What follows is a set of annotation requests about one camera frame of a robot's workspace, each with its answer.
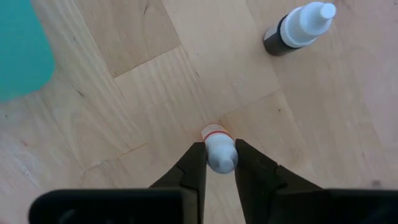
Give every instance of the small bottle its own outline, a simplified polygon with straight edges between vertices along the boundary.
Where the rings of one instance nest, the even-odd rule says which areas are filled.
[[[282,56],[310,45],[329,29],[335,15],[332,3],[311,2],[295,8],[277,26],[267,30],[264,46],[269,54]]]
[[[210,168],[219,174],[232,172],[238,164],[238,152],[234,139],[227,130],[220,125],[211,124],[201,132],[201,136],[206,144]]]

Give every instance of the plywood surface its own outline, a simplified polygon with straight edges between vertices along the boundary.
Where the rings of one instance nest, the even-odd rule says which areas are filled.
[[[306,0],[35,0],[56,71],[0,105],[0,223],[61,188],[147,187],[210,123],[322,187],[398,188],[397,4],[335,1],[285,57],[266,29]],[[205,223],[243,223],[208,169]]]

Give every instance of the wood grain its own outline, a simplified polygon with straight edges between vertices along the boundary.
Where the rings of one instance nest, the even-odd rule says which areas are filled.
[[[257,8],[271,7],[267,2],[248,2],[252,14],[258,14]],[[382,180],[386,187],[393,187],[392,179],[397,176],[387,163],[387,151],[364,102],[355,74],[359,64],[348,63],[351,58],[361,57],[346,41],[350,39],[346,31],[357,30],[354,27],[360,23],[353,22],[357,13],[352,10],[362,2],[354,2],[337,5],[339,13],[327,35],[286,57],[273,58],[272,64],[307,146],[318,153],[319,166],[326,167],[324,176],[333,180],[325,182],[325,186],[370,187],[373,180]],[[262,27],[263,21],[274,20],[276,14],[284,15],[291,8],[291,4],[286,4],[285,9],[254,16],[257,26]],[[360,66],[361,70],[368,67],[363,62]]]
[[[40,194],[78,187],[81,169],[39,94],[0,105],[0,220],[25,223]]]
[[[180,44],[162,1],[76,1],[113,77]]]
[[[296,174],[311,181],[322,178],[324,168],[314,170],[316,154],[305,145],[282,90],[230,112],[220,121],[232,136],[244,139]]]
[[[127,104],[73,1],[36,1],[57,68],[40,92],[82,169],[142,145]]]
[[[0,104],[0,223],[52,189],[148,187],[210,123],[322,187],[396,189],[396,2],[334,1],[327,34],[268,56],[308,2],[33,1],[56,71]],[[205,223],[243,223],[233,174],[207,171]]]
[[[164,0],[217,116],[279,89],[244,0]]]
[[[171,166],[216,120],[182,47],[116,78],[148,147]]]

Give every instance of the white bottle cap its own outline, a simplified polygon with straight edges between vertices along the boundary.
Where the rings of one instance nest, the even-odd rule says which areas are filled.
[[[225,128],[211,124],[201,132],[201,136],[206,144],[207,163],[211,169],[219,174],[232,172],[238,164],[238,152],[234,139]]]
[[[311,2],[295,8],[282,22],[282,40],[294,48],[309,45],[329,29],[335,15],[336,7],[332,3]]]

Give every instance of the wooden floor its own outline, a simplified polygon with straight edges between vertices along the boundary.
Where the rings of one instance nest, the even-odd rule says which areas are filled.
[[[147,187],[210,123],[322,187],[398,189],[398,2],[336,0],[285,57],[268,27],[306,0],[33,0],[56,59],[0,105],[0,223],[61,188]],[[205,223],[244,223],[208,170]]]

